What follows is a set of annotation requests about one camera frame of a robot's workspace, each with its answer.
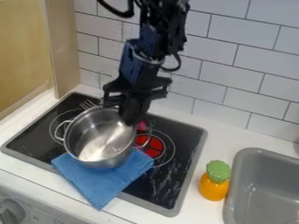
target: play kitchen counter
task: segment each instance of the play kitchen counter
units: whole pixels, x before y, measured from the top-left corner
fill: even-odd
[[[100,94],[98,89],[82,85],[76,87],[75,91],[93,96]],[[0,122],[0,144],[12,138],[56,102],[53,92],[47,91],[16,111],[16,113],[2,120]],[[271,136],[264,136],[193,115],[179,113],[169,108],[163,108],[158,103],[151,108],[150,112],[198,126],[208,132],[208,138],[187,189],[182,209],[177,216],[167,218],[117,198],[105,206],[102,212],[98,212],[89,206],[87,201],[59,175],[3,153],[0,153],[0,192],[3,187],[8,188],[20,197],[26,197],[27,199],[24,199],[26,202],[31,201],[30,199],[36,200],[37,205],[39,204],[43,211],[46,207],[54,207],[62,214],[81,219],[86,223],[220,224],[223,223],[223,201],[210,202],[198,192],[198,180],[209,161],[220,159],[231,165],[236,152],[248,147],[263,148],[291,157],[298,156],[297,145]]]

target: blue cloth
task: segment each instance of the blue cloth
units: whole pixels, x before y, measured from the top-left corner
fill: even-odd
[[[52,161],[52,166],[98,210],[153,165],[153,159],[140,150],[133,150],[124,164],[114,169],[87,168],[68,154]]]

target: toy stove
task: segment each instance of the toy stove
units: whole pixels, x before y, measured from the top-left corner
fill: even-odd
[[[65,120],[83,112],[86,102],[99,104],[99,99],[77,93],[68,95],[6,143],[3,153],[56,172],[50,163],[66,151],[54,136],[63,136],[66,127],[54,131]],[[138,132],[136,144],[144,145],[143,151],[155,159],[155,166],[118,197],[156,213],[175,216],[182,206],[206,132],[155,115],[146,115],[144,121],[151,131]]]

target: orange bottle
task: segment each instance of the orange bottle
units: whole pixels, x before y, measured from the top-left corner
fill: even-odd
[[[231,169],[228,164],[218,160],[211,161],[199,181],[199,191],[208,200],[222,200],[228,193],[230,177]]]

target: sink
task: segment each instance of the sink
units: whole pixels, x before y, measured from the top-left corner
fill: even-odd
[[[299,224],[299,160],[249,148],[233,161],[225,224]]]

